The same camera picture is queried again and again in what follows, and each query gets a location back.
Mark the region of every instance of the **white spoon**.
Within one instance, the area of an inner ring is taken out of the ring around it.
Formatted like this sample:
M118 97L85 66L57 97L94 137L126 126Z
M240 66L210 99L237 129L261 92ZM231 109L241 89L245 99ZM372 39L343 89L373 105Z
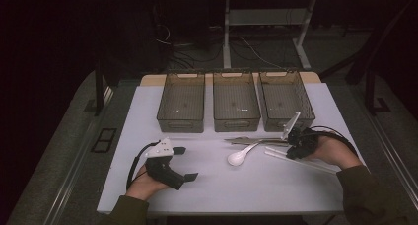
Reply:
M231 154L230 156L228 156L228 163L230 163L232 166L239 166L244 161L245 156L249 152L249 150L257 146L258 144L259 142L253 143L247 146L245 149Z

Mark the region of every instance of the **table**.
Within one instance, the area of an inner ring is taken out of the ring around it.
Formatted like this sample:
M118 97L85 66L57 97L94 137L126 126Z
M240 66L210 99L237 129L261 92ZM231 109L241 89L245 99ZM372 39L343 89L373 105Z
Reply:
M301 74L316 115L313 125L335 128L353 142L326 84L320 83L314 73ZM281 133L265 132L262 120L256 132L216 133L211 82L207 81L206 86L204 132L162 133L156 116L164 79L161 75L145 76L137 87L98 212L111 212L118 197L125 193L126 178L138 152L165 137L171 139L173 147L187 149L184 155L172 158L172 169L180 174L199 175L180 190L169 188L152 197L149 215L310 214L343 210L342 188L335 175L268 156L262 145L255 147L242 165L229 165L227 156L244 146L231 145L225 138L278 137Z

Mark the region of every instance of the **transparent plastic bin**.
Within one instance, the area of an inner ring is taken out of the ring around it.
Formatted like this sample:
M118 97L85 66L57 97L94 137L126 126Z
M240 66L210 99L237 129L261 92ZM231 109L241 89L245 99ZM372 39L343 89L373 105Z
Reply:
M261 114L252 73L234 71L213 74L215 131L256 131Z
M313 123L314 110L299 72L259 72L257 89L265 131L283 132L295 112L301 113L295 127Z
M205 74L167 74L157 120L162 132L203 132Z

